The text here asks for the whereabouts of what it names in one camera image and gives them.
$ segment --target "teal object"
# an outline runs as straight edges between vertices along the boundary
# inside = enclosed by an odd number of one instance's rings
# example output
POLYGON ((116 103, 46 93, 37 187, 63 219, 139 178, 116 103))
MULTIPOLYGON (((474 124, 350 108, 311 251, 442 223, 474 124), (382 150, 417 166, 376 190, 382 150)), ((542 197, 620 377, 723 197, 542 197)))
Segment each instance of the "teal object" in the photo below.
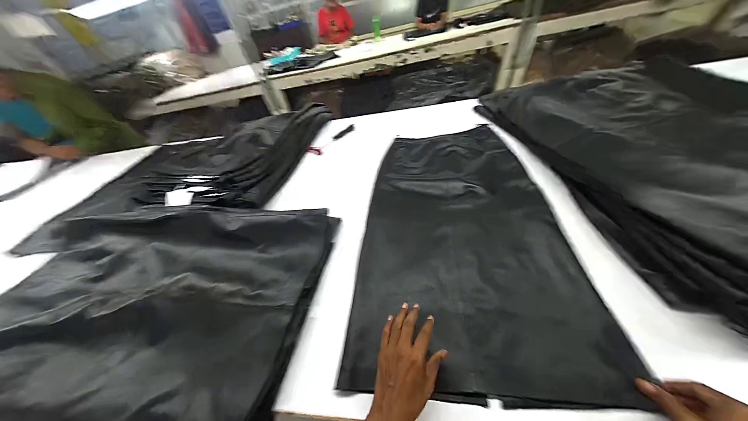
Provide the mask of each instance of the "teal object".
POLYGON ((295 46, 295 47, 293 47, 293 50, 291 52, 289 52, 288 54, 286 54, 286 55, 282 55, 280 57, 272 57, 272 58, 270 58, 270 60, 269 60, 270 61, 270 65, 273 66, 273 65, 276 65, 276 64, 279 64, 279 63, 285 63, 287 61, 291 61, 294 58, 298 57, 299 54, 301 54, 301 47, 300 46, 295 46))
POLYGON ((12 124, 33 139, 48 139, 55 130, 27 100, 0 100, 0 122, 12 124))

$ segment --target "red shirt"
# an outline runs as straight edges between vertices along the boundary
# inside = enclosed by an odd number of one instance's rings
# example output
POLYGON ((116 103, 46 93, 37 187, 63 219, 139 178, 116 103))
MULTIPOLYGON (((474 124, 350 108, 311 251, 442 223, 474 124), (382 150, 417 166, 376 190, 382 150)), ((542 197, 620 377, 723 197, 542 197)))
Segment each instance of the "red shirt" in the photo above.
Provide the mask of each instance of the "red shirt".
POLYGON ((351 15, 341 5, 338 5, 332 11, 326 7, 319 9, 317 23, 319 26, 319 36, 327 38, 329 43, 342 43, 353 35, 351 15))

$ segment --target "person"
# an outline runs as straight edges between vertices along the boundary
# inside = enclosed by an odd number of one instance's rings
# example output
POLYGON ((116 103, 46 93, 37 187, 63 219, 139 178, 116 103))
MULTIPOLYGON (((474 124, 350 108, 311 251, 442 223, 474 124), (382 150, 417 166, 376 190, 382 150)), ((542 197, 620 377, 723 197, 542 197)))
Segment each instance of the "person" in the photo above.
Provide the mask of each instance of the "person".
MULTIPOLYGON (((420 308, 403 303, 387 317, 381 333, 374 400, 367 421, 415 421, 434 392, 447 350, 426 360, 434 330, 429 316, 413 340, 420 308)), ((748 421, 748 405, 694 382, 667 381, 662 386, 636 379, 634 386, 660 406, 672 421, 748 421)))
POLYGON ((323 44, 346 42, 353 35, 353 20, 348 9, 337 0, 325 0, 317 13, 319 41, 323 44))
POLYGON ((75 85, 44 73, 0 70, 0 124, 12 132, 0 139, 2 162, 12 160, 7 155, 14 148, 12 155, 24 158, 72 160, 146 144, 75 85))
POLYGON ((447 24, 448 0, 418 0, 416 26, 423 31, 436 31, 447 24))

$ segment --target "green shirt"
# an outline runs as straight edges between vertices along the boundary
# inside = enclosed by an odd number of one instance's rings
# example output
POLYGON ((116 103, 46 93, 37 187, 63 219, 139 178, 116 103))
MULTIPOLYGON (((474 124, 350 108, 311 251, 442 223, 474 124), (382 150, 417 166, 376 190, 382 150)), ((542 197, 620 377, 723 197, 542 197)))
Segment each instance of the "green shirt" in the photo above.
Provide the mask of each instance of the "green shirt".
POLYGON ((118 121, 67 80, 44 73, 15 72, 16 89, 55 128, 58 139, 72 139, 89 154, 145 146, 145 138, 118 121))

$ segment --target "white workbench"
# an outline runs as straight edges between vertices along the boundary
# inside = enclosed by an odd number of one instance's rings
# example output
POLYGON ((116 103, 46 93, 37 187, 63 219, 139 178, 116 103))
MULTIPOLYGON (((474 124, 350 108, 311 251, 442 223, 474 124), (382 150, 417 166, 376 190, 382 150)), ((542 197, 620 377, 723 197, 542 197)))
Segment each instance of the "white workbench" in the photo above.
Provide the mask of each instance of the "white workbench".
MULTIPOLYGON (((538 36, 662 13, 702 1, 704 0, 623 1, 622 4, 613 7, 543 20, 537 25, 532 35, 532 45, 527 46, 527 49, 532 51, 534 39, 538 36)), ((383 37, 377 41, 367 40, 363 44, 337 51, 340 57, 326 61, 315 68, 268 76, 267 90, 263 89, 257 74, 250 65, 241 66, 166 91, 152 99, 155 109, 148 109, 153 107, 153 104, 147 104, 148 106, 141 104, 140 107, 144 110, 141 114, 158 115, 260 95, 263 96, 270 112, 274 114, 287 112, 290 111, 290 106, 283 92, 285 89, 355 78, 373 70, 405 66, 483 48, 492 48, 497 55, 504 57, 496 88, 519 85, 524 79, 524 67, 527 63, 522 64, 523 69, 516 72, 512 80, 504 77, 509 68, 515 66, 508 56, 512 55, 519 43, 519 24, 519 19, 504 19, 467 28, 449 28, 444 33, 411 41, 406 41, 402 34, 383 37)))
MULTIPOLYGON (((748 58, 705 65, 734 79, 748 80, 748 58)), ((362 419, 371 395, 334 390, 355 286, 358 254, 379 163, 396 136, 430 137, 468 130, 485 121, 474 113, 475 100, 405 109, 332 121, 317 137, 324 145, 355 124, 355 131, 330 144, 321 156, 307 154, 268 208, 328 208, 342 218, 309 316, 283 382, 275 410, 278 418, 362 419)), ((571 199, 558 177, 524 146, 499 129, 550 206, 610 311, 616 316, 652 372, 661 378, 688 378, 748 401, 748 343, 714 316, 671 310, 605 243, 571 199)), ((0 251, 9 250, 54 215, 72 207, 158 147, 92 157, 22 196, 0 202, 0 251)), ((31 163, 10 164, 4 176, 22 173, 31 163)), ((50 254, 11 258, 0 255, 0 292, 23 280, 50 254)), ((421 420, 655 420, 636 411, 504 411, 429 402, 421 420)))

